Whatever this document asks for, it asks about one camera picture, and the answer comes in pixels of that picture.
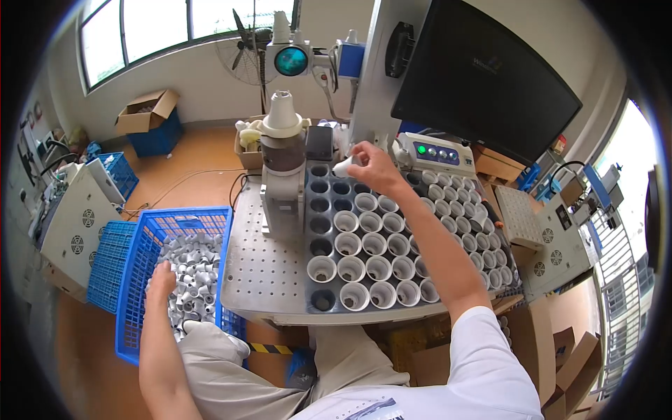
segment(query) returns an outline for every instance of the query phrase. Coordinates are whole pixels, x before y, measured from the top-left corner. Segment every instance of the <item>standing fan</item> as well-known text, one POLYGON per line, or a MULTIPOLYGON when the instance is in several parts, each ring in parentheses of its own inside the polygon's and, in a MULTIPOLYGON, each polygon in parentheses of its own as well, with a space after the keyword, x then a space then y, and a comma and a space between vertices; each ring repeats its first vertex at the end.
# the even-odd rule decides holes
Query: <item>standing fan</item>
POLYGON ((217 56, 222 66, 234 78, 248 85, 261 87, 261 113, 266 113, 266 46, 271 42, 273 31, 271 28, 245 29, 236 10, 233 10, 238 35, 241 39, 236 42, 217 42, 217 56))

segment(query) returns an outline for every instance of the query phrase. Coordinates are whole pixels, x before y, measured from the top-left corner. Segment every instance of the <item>monitor logo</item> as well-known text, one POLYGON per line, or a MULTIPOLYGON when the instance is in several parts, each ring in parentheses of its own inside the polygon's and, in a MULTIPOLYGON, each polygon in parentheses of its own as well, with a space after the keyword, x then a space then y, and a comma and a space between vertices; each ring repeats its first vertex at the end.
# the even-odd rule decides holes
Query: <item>monitor logo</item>
POLYGON ((493 56, 492 58, 490 58, 490 60, 488 60, 488 62, 483 62, 478 58, 474 57, 472 65, 474 67, 479 67, 483 70, 486 70, 496 75, 497 71, 502 67, 502 62, 497 58, 497 56, 493 56))

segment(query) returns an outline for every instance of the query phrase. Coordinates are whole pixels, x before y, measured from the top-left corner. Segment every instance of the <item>beige pants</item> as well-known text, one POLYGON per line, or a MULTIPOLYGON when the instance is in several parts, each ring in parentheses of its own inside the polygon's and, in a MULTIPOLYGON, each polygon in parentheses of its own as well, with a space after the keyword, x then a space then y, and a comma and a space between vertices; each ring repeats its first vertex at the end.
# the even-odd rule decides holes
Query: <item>beige pants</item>
POLYGON ((278 388, 242 368, 236 346, 214 324, 195 327, 178 348, 203 418, 288 419, 304 405, 346 386, 408 386, 409 374, 395 372, 361 327, 315 327, 310 335, 316 344, 318 381, 303 391, 278 388))

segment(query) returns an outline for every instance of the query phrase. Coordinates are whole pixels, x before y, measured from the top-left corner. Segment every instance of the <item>brown cardboard box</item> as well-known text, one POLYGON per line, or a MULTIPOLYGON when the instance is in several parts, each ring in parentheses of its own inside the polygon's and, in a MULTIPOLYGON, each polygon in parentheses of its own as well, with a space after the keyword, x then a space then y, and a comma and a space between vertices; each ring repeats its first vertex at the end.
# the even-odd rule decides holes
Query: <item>brown cardboard box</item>
POLYGON ((161 125, 173 111, 179 95, 164 89, 146 95, 138 96, 124 107, 119 113, 116 122, 118 134, 148 132, 161 125), (143 108, 150 108, 148 112, 138 112, 143 108))

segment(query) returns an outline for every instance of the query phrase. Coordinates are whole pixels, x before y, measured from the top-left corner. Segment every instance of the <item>blue crate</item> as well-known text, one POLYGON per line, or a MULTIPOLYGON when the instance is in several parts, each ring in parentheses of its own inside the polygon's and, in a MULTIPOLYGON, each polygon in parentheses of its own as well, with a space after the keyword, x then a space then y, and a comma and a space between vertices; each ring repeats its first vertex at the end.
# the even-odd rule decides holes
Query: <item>blue crate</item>
POLYGON ((173 150, 183 133, 184 129, 179 122, 177 108, 174 108, 160 126, 148 132, 127 134, 127 136, 138 157, 145 157, 167 155, 173 150))
POLYGON ((133 169, 131 169, 128 161, 124 157, 124 152, 104 153, 98 155, 98 158, 103 163, 105 170, 110 173, 110 177, 114 181, 119 192, 125 200, 128 200, 130 194, 138 185, 138 177, 135 176, 133 169))
MULTIPOLYGON (((119 291, 114 338, 114 349, 119 358, 138 365, 140 332, 144 316, 144 288, 154 271, 154 264, 163 246, 163 239, 166 236, 175 238, 177 235, 190 235, 197 232, 210 235, 221 233, 224 236, 217 281, 218 301, 222 282, 225 281, 222 277, 232 222, 233 210, 230 206, 145 210, 140 214, 131 240, 129 258, 124 266, 119 291)), ((222 308, 221 304, 216 305, 215 323, 227 333, 233 331, 233 335, 243 338, 245 336, 244 322, 245 320, 238 315, 222 308)))
POLYGON ((113 314, 117 313, 119 285, 136 225, 135 222, 108 222, 95 257, 89 261, 91 275, 87 300, 113 314))

